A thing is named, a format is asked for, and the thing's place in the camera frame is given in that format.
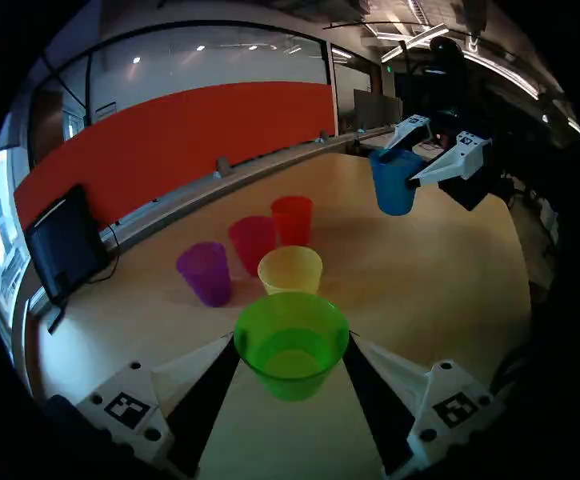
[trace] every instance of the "plastic cup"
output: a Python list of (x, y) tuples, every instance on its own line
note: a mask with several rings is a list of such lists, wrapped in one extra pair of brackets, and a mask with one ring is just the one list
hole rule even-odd
[(346, 318), (324, 298), (285, 292), (241, 312), (234, 344), (273, 396), (296, 402), (318, 391), (345, 353), (349, 332)]
[(407, 150), (375, 150), (370, 163), (378, 208), (388, 215), (408, 214), (416, 190), (406, 187), (406, 179), (421, 168), (421, 157)]
[(282, 245), (310, 243), (314, 204), (307, 197), (281, 197), (272, 203), (272, 218)]
[(276, 247), (274, 221), (269, 217), (241, 218), (227, 233), (245, 270), (256, 277), (261, 258)]
[(291, 291), (316, 294), (322, 271), (321, 257), (306, 246), (282, 246), (258, 264), (258, 277), (268, 295)]
[(225, 247), (220, 243), (201, 242), (192, 245), (178, 257), (176, 270), (207, 306), (225, 305), (230, 300), (230, 271), (227, 268)]

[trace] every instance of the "purple cup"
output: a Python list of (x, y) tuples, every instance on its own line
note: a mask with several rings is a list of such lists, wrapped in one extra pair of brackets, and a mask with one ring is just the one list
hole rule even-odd
[(184, 251), (176, 270), (207, 306), (225, 305), (232, 295), (225, 247), (216, 242), (201, 242)]

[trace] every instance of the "computer screen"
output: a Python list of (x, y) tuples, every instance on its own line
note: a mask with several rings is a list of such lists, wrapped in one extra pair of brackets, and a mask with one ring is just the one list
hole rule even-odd
[(54, 304), (62, 303), (110, 263), (80, 185), (48, 206), (25, 236), (38, 276)]

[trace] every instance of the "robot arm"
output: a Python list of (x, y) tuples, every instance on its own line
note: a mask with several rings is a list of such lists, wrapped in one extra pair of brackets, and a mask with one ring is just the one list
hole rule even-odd
[[(376, 161), (383, 166), (399, 162), (399, 150), (411, 150), (420, 141), (430, 138), (431, 120), (412, 115), (396, 126), (394, 136), (378, 153)], [(404, 183), (394, 185), (394, 189), (414, 190), (438, 183), (456, 202), (472, 210), (501, 176), (501, 169), (493, 161), (492, 145), (491, 138), (481, 138), (464, 130), (456, 136), (456, 143), (451, 148), (410, 174)]]

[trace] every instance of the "green cup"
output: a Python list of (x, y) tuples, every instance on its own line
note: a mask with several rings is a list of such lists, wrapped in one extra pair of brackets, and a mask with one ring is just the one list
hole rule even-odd
[(241, 313), (234, 344), (272, 395), (296, 402), (318, 391), (345, 353), (349, 332), (346, 318), (324, 298), (283, 292)]

